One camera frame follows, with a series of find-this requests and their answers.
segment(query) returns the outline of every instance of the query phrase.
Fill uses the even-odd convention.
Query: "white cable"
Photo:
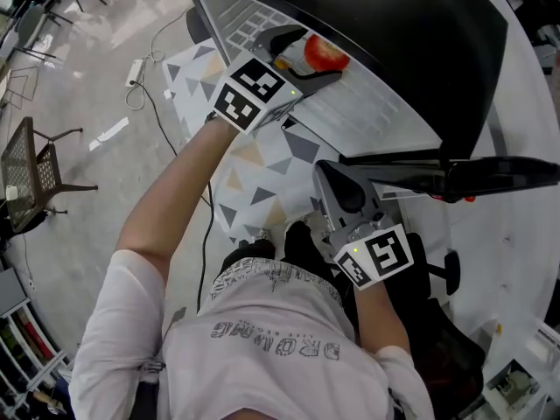
[[[167,28],[169,25],[174,24],[175,22],[177,22],[179,19],[181,19],[186,12],[188,11],[188,8],[186,8],[183,12],[181,12],[181,14],[177,17],[174,18],[171,22],[169,22],[168,24],[165,24],[163,27],[161,27],[156,34],[153,35],[153,37],[151,38],[150,41],[150,52],[146,55],[146,56],[142,56],[142,58],[140,58],[142,60],[142,67],[140,68],[140,84],[144,85],[144,72],[146,70],[146,62],[148,60],[151,60],[152,64],[157,64],[158,62],[161,62],[162,60],[164,60],[165,58],[165,53],[156,48],[154,49],[154,42],[156,41],[156,39],[159,36],[159,33],[161,33],[165,28]],[[132,92],[134,92],[137,88],[141,88],[142,89],[142,102],[140,103],[140,106],[137,107],[132,107],[129,105],[129,96]],[[124,104],[126,104],[126,107],[131,109],[131,110],[140,110],[144,107],[144,104],[146,103],[146,97],[144,96],[144,88],[141,86],[138,86],[137,84],[131,88],[126,96],[124,97]]]

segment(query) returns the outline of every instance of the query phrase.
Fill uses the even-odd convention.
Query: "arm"
[[[126,220],[76,355],[70,396],[79,420],[129,418],[138,369],[161,347],[170,260],[237,132],[221,119],[207,123]]]
[[[116,250],[138,253],[167,282],[173,253],[238,132],[219,117],[205,124],[136,204],[122,227]]]
[[[433,419],[430,396],[410,356],[409,337],[396,315],[385,284],[354,289],[361,347],[381,366],[392,396],[410,417]]]
[[[379,282],[356,290],[356,309],[360,323],[361,346],[371,354],[388,346],[397,346],[410,354],[409,337],[396,315],[385,284]]]

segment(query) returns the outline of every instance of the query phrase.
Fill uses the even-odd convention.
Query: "white t-shirt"
[[[78,420],[128,419],[138,368],[158,352],[164,282],[127,250],[115,252],[76,356],[70,396]],[[196,318],[168,332],[158,418],[216,420],[240,409],[277,419],[433,418],[410,356],[374,358],[354,344],[339,293],[284,262],[246,258],[226,270]]]

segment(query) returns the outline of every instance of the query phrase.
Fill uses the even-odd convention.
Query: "concrete floor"
[[[52,9],[74,21],[61,27],[47,21],[36,49],[60,58],[44,63],[22,53],[10,61],[12,69],[39,66],[38,85],[32,101],[21,110],[8,107],[0,119],[0,150],[24,116],[32,116],[35,129],[47,135],[83,127],[56,143],[62,180],[76,185],[99,186],[97,192],[63,193],[52,205],[68,214],[49,217],[25,235],[27,262],[34,289],[25,275],[22,235],[11,240],[6,257],[18,270],[25,289],[50,334],[74,354],[88,317],[102,287],[106,268],[126,216],[153,180],[172,160],[172,151],[158,128],[150,102],[132,111],[124,104],[124,82],[132,60],[150,50],[152,35],[193,6],[191,0],[62,0]],[[191,46],[186,23],[180,20],[157,39],[156,48],[167,56]],[[176,148],[185,140],[171,101],[163,96],[161,65],[147,66],[146,87],[153,97],[163,127]],[[11,88],[16,88],[14,81]],[[136,105],[133,95],[131,105]],[[94,150],[90,143],[123,118],[129,124]],[[35,137],[37,151],[45,141]],[[166,317],[182,306],[195,313],[201,269],[201,243],[210,211],[201,203],[171,263],[166,296]],[[233,249],[231,241],[215,226],[207,243],[205,293],[221,261]]]

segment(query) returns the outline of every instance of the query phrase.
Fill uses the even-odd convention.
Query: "shelf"
[[[16,399],[16,404],[14,406],[12,406],[10,408],[10,410],[8,410],[7,412],[7,417],[13,417],[13,415],[15,414],[16,410],[25,403],[25,398],[27,397],[27,393],[32,392],[33,390],[35,390],[39,384],[64,360],[64,358],[66,358],[66,354],[64,352],[58,352],[54,358],[52,358],[48,364],[46,364],[43,369],[41,371],[39,371],[38,374],[35,375],[35,377],[29,381],[29,383],[27,384],[27,391],[24,394],[21,394],[17,399]]]
[[[57,352],[54,349],[53,344],[51,344],[49,339],[46,338],[45,334],[43,333],[43,330],[41,329],[41,327],[37,323],[37,320],[35,320],[34,316],[32,315],[32,312],[30,311],[29,306],[27,304],[24,304],[24,306],[22,306],[22,308],[25,312],[25,315],[27,316],[27,318],[29,319],[29,321],[31,322],[33,327],[35,328],[35,331],[37,332],[38,336],[45,343],[46,347],[51,351],[51,353],[53,355],[55,355]]]
[[[16,325],[16,322],[14,322],[13,317],[9,316],[7,319],[8,319],[8,322],[10,324],[11,333],[15,336],[17,342],[19,342],[19,345],[24,349],[25,354],[31,360],[31,363],[33,364],[33,366],[38,371],[40,371],[41,368],[43,368],[43,363],[39,360],[37,355],[29,347],[29,344],[27,343],[27,340],[25,340],[24,335],[19,331],[19,328]]]
[[[27,376],[27,373],[24,372],[24,370],[19,366],[18,361],[16,360],[16,358],[14,358],[14,356],[11,354],[10,349],[8,348],[8,346],[6,346],[6,343],[4,342],[3,338],[0,338],[0,346],[2,346],[4,352],[8,355],[8,357],[11,359],[11,363],[15,366],[15,368],[19,371],[19,373],[27,380],[29,381],[30,378],[29,376]]]
[[[5,312],[5,313],[2,315],[2,319],[6,319],[7,317],[9,317],[11,314],[13,314],[14,312],[16,312],[16,311],[19,310],[20,308],[23,308],[24,306],[26,306],[29,302],[30,302],[29,298],[27,298],[27,299],[24,300],[23,302],[20,302],[19,304],[17,304],[16,306],[14,306],[13,308],[11,308],[11,309],[8,310],[7,312]]]
[[[26,298],[24,301],[17,304],[16,306],[13,306],[2,315],[2,318],[7,321],[7,326],[9,326],[10,328],[13,339],[22,347],[24,355],[37,369],[37,373],[30,378],[30,376],[27,375],[18,364],[18,361],[15,359],[15,357],[11,354],[10,349],[4,342],[4,338],[0,338],[0,347],[2,347],[4,352],[8,354],[14,368],[23,376],[24,380],[22,379],[21,381],[25,381],[25,392],[18,392],[8,381],[5,375],[0,371],[0,377],[5,382],[8,388],[8,393],[11,392],[15,400],[14,406],[7,406],[5,401],[0,399],[0,408],[2,408],[2,411],[8,418],[17,418],[16,410],[22,405],[26,405],[27,394],[37,389],[41,382],[46,382],[48,385],[53,385],[55,383],[55,379],[52,377],[51,372],[54,372],[61,364],[64,365],[64,359],[66,358],[66,354],[62,351],[57,352],[51,341],[43,333],[37,320],[30,310],[29,303],[30,299]],[[21,321],[21,317],[23,317],[24,315],[27,318],[29,324]],[[18,321],[21,321],[21,329],[18,326]],[[33,346],[37,347],[35,349],[37,354],[33,352]],[[52,355],[52,358],[50,358],[50,360],[47,351]]]

